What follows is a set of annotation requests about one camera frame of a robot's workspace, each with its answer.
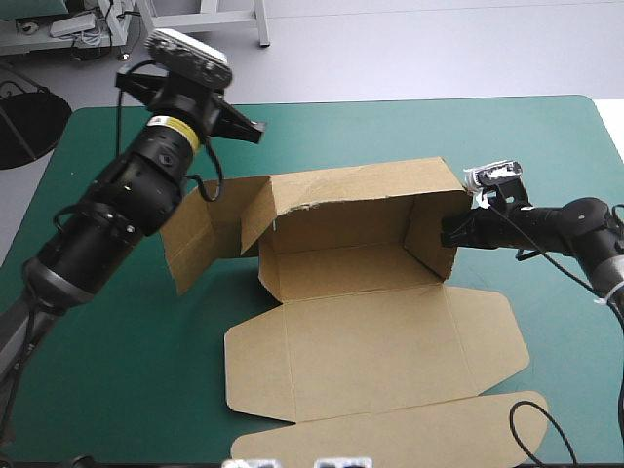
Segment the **black chair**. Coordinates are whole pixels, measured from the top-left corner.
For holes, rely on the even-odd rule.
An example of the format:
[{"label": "black chair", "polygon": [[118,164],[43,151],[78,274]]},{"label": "black chair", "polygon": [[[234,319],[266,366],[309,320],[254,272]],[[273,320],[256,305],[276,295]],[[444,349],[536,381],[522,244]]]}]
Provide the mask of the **black chair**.
[{"label": "black chair", "polygon": [[69,104],[10,65],[0,70],[35,88],[28,92],[14,80],[0,82],[0,170],[32,163],[57,146],[71,115]]}]

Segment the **green mat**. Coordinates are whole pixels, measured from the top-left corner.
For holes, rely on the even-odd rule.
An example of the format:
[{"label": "green mat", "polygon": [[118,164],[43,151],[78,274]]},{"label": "green mat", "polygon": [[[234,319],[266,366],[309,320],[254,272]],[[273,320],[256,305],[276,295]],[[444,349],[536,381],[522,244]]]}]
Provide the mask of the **green mat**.
[{"label": "green mat", "polygon": [[[228,176],[442,155],[462,177],[463,168],[510,158],[523,164],[535,205],[588,195],[624,201],[624,166],[585,97],[238,108],[268,129],[260,146],[216,143]],[[147,117],[125,111],[126,143]],[[113,118],[113,109],[72,116],[0,270],[0,307],[20,292],[21,263],[54,232],[53,213],[75,202],[112,157]],[[213,176],[204,153],[192,170]],[[232,412],[224,400],[224,332],[276,305],[256,272],[253,258],[220,261],[176,297],[159,237],[145,240],[92,303],[60,321],[26,368],[9,455],[216,461],[238,435],[280,425]],[[511,251],[462,250],[449,282],[501,291],[514,306],[531,364],[490,393],[541,392],[580,460],[623,461],[616,420],[623,346],[609,310],[542,259],[517,263]],[[567,461],[554,430],[538,454]]]}]

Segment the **yellow label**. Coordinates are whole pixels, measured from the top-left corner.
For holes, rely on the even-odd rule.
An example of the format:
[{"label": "yellow label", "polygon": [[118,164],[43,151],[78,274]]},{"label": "yellow label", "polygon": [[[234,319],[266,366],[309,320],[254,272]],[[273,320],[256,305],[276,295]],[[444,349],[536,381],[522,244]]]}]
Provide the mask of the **yellow label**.
[{"label": "yellow label", "polygon": [[181,134],[186,140],[188,144],[191,145],[193,149],[193,154],[197,152],[199,149],[199,138],[197,134],[190,128],[186,123],[177,119],[176,117],[170,117],[168,115],[155,115],[149,122],[147,122],[147,127],[153,127],[155,125],[162,125],[163,127],[169,127],[172,130],[175,130],[179,134]]}]

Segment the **white floor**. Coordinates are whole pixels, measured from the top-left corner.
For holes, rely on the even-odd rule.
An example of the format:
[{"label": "white floor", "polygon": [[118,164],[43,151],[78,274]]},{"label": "white floor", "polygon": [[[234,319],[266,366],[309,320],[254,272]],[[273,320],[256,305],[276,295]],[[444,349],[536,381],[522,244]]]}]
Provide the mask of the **white floor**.
[{"label": "white floor", "polygon": [[[614,101],[624,98],[624,0],[265,2],[271,47],[258,48],[252,29],[203,36],[228,55],[234,103],[580,94],[608,99],[599,109],[624,154],[624,111]],[[161,15],[197,8],[193,0],[155,3]],[[137,21],[131,44],[136,34]],[[132,62],[145,58],[139,43]],[[16,61],[74,109],[113,105],[119,66],[114,55]],[[46,164],[0,172],[0,261]]]}]

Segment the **open cardboard box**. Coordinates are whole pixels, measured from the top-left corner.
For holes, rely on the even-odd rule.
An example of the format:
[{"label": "open cardboard box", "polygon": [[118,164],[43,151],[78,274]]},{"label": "open cardboard box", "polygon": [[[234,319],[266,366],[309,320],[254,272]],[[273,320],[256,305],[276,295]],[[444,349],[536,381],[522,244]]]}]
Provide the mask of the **open cardboard box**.
[{"label": "open cardboard box", "polygon": [[[528,353],[508,301],[443,284],[455,250],[441,219],[470,198],[441,158],[228,180],[191,194],[163,229],[178,289],[219,257],[257,254],[283,305],[225,337],[233,410],[294,426],[239,438],[232,455],[310,467],[370,456],[375,466],[514,466],[508,427],[534,392],[478,397]],[[526,445],[546,423],[519,411]]]}]

